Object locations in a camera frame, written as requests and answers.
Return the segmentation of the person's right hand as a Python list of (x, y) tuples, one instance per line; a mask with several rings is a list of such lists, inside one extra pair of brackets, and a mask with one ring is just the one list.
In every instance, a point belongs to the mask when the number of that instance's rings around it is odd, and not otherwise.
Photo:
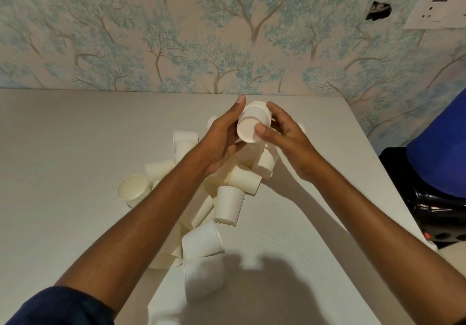
[(266, 106), (271, 111), (273, 118), (270, 127), (277, 123), (292, 141), (290, 149), (280, 150), (301, 179), (316, 183), (318, 168), (323, 163), (323, 157), (315, 150), (306, 134), (286, 111), (271, 101), (267, 102)]

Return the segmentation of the person's left hand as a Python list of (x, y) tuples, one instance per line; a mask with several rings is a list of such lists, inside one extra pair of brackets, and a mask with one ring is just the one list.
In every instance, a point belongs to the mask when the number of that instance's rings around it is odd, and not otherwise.
[(240, 139), (222, 140), (219, 138), (218, 118), (214, 120), (196, 148), (196, 152), (200, 153), (201, 163), (205, 168), (205, 177), (214, 174), (230, 157), (247, 144)]

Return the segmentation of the single white paper cup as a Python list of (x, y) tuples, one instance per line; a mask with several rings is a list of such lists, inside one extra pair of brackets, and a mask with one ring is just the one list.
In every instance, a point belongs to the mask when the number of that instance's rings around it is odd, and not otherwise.
[(261, 123), (270, 127), (271, 122), (272, 114), (266, 103), (262, 101), (251, 102), (245, 106), (238, 118), (236, 128), (238, 137), (248, 144), (257, 143), (261, 139), (255, 134), (255, 125)]

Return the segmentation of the person's right forearm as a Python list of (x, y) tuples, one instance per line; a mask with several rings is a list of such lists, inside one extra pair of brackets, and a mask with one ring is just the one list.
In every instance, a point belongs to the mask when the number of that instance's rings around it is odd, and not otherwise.
[(319, 191), (417, 325), (464, 325), (466, 278), (332, 166), (303, 176)]

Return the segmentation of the person's left forearm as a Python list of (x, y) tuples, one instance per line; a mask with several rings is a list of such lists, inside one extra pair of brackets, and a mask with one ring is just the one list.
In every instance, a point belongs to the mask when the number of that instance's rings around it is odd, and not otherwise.
[(102, 234), (55, 285), (86, 293), (119, 313), (212, 163), (205, 147), (196, 145), (143, 201)]

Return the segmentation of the pile of white paper cups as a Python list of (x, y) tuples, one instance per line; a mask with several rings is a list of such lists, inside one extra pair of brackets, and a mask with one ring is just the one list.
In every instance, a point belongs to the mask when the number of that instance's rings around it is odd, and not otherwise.
[(150, 269), (183, 266), (187, 302), (201, 299), (225, 284), (224, 243), (218, 226), (235, 226), (247, 194), (255, 195), (279, 160), (269, 143), (248, 144), (209, 179), (217, 188), (215, 197), (201, 184), (186, 210), (171, 228)]

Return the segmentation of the black glossy appliance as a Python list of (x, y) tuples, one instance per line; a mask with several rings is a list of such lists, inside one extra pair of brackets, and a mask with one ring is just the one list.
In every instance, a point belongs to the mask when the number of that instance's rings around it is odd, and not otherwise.
[(405, 147), (388, 147), (379, 159), (427, 240), (439, 249), (466, 242), (466, 198), (424, 182), (409, 163)]

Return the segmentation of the blue fabric object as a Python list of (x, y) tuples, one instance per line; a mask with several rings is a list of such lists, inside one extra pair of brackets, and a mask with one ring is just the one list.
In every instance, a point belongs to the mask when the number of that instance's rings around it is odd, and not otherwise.
[(406, 154), (424, 182), (466, 198), (466, 88), (406, 146)]

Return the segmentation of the dark blue sleeve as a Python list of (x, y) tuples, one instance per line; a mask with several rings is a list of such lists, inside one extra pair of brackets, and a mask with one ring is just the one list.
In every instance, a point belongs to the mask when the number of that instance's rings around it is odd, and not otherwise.
[(52, 286), (28, 299), (5, 325), (115, 325), (114, 314), (86, 293)]

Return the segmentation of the white wall socket plate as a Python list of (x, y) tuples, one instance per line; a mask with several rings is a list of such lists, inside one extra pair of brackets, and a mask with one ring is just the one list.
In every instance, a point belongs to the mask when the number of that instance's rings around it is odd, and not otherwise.
[(403, 28), (466, 28), (466, 0), (417, 0)]

